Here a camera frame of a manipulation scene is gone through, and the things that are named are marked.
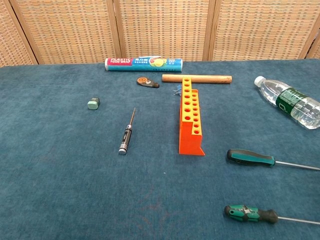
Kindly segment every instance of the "green and black screwdriver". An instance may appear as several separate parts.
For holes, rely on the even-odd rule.
[[[249,207],[246,205],[228,205],[224,207],[224,213],[235,220],[241,221],[241,222],[269,222],[271,224],[275,224],[278,219],[283,220],[290,220],[295,222],[302,222],[302,223],[308,223],[308,224],[317,224],[320,225],[320,222],[317,221],[308,221],[308,220],[302,220],[297,218],[290,218],[290,217],[282,217],[278,216],[277,213],[270,209],[267,211],[258,209],[256,207]]]
[[[318,171],[320,170],[319,167],[305,166],[305,165],[289,163],[284,161],[276,161],[273,156],[261,155],[256,152],[243,150],[243,149],[229,149],[226,156],[228,159],[234,161],[237,164],[274,166],[277,163],[277,164],[290,165],[290,166],[304,168],[304,169],[312,169],[312,170],[318,170]]]

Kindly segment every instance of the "blue table cover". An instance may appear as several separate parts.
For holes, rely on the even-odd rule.
[[[320,60],[185,62],[182,74],[231,75],[199,90],[205,156],[179,155],[178,83],[103,63],[0,68],[0,239],[301,240],[320,226],[239,222],[226,205],[320,222],[320,172],[226,159],[246,149],[320,167],[320,132],[267,103],[257,76],[320,101]],[[136,83],[148,77],[160,88]],[[99,97],[98,110],[87,102]],[[126,155],[118,155],[134,107]]]

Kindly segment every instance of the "bottle cap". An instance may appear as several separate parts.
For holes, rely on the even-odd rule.
[[[254,84],[257,86],[257,87],[261,87],[261,83],[262,81],[266,80],[263,76],[258,76],[255,80],[254,80]]]

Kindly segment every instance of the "woven folding screen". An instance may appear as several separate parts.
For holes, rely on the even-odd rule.
[[[320,30],[318,32],[317,37],[314,40],[314,43],[312,44],[312,47],[307,55],[307,58],[320,59]]]
[[[114,3],[123,57],[203,59],[209,0],[114,0]]]
[[[37,63],[8,2],[0,0],[0,67]]]
[[[121,56],[111,0],[11,2],[39,63],[96,63]]]
[[[319,0],[216,0],[209,60],[304,58]]]

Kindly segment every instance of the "wooden dowel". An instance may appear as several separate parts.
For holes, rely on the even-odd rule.
[[[191,78],[192,83],[204,84],[230,84],[232,76],[227,75],[184,75],[184,74],[162,74],[162,82],[181,83],[182,78]]]

